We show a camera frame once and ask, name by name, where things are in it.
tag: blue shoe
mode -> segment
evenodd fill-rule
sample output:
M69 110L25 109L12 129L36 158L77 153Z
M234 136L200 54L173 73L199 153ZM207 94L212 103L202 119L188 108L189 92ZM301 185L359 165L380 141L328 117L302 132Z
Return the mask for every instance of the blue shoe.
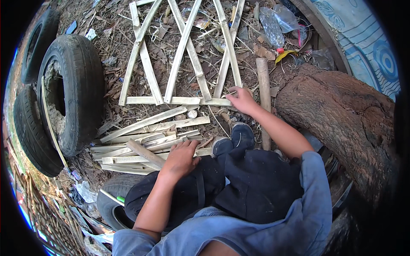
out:
M237 122L231 131L231 141L234 148L245 147L247 150L252 150L255 146L255 135L248 124Z
M232 142L227 137L217 137L212 145L212 156L218 157L222 154L228 154L233 149Z

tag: blue shirt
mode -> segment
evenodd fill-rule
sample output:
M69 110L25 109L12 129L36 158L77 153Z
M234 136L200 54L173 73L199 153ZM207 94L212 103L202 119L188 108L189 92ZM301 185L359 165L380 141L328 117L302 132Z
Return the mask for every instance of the blue shirt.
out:
M149 235L122 229L114 235L113 255L198 255L217 240L245 255L320 255L332 224L332 203L322 158L302 155L304 189L283 220L255 224L207 207L173 229L158 243Z

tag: old tire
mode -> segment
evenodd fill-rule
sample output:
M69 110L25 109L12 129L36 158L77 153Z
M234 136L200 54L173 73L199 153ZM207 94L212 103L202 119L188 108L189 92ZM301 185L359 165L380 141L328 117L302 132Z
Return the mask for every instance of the old tire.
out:
M87 38L65 34L47 49L38 84L45 78L47 106L55 110L65 126L54 132L61 152L75 156L95 139L104 110L105 80L100 58ZM46 123L41 90L37 90L43 124Z
M60 13L54 9L47 9L35 24L24 49L21 67L23 84L32 84L37 81L41 60L55 39L59 21Z
M121 174L115 176L104 183L103 190L107 191L113 197L125 198L130 189L140 182L145 176L137 174ZM125 214L124 207L118 205L112 199L98 193L97 208L102 218L115 230L131 229L135 220L131 220Z
M55 177L64 166L43 130L36 107L36 93L31 86L24 87L14 102L14 126L31 163L44 175Z

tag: shirt sleeve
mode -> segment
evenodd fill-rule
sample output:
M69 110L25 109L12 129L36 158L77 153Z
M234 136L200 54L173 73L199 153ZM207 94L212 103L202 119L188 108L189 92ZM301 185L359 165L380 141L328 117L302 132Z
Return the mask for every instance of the shirt sleeve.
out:
M155 244L155 240L143 232L133 229L121 229L114 234L112 255L146 255Z
M303 153L301 170L301 184L305 191L302 197L303 221L316 234L308 254L314 254L326 245L332 225L332 200L325 166L318 153Z

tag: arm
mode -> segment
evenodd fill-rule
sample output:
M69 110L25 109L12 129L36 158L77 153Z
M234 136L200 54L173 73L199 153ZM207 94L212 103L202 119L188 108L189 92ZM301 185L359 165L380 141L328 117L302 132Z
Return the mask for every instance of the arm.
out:
M230 92L237 94L226 95L231 104L244 114L253 117L267 131L278 148L289 158L301 158L306 151L313 151L307 139L292 126L263 109L244 88L231 87Z
M157 242L160 240L161 233L168 224L175 185L182 177L188 175L200 161L200 157L192 160L198 144L197 140L192 142L187 140L172 146L132 229L150 235Z

